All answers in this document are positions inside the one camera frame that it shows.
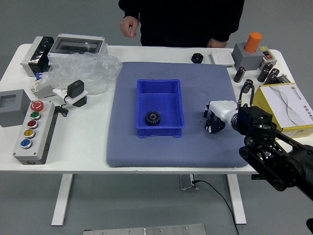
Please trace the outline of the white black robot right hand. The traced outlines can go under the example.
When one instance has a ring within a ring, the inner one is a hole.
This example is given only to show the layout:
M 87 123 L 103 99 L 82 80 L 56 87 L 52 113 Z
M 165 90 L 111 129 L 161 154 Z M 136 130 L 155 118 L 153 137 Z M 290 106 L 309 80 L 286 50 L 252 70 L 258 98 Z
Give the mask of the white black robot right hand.
M 210 101 L 205 108 L 203 117 L 207 118 L 205 129 L 215 134 L 225 128 L 228 123 L 234 130 L 237 128 L 238 109 L 234 101 Z

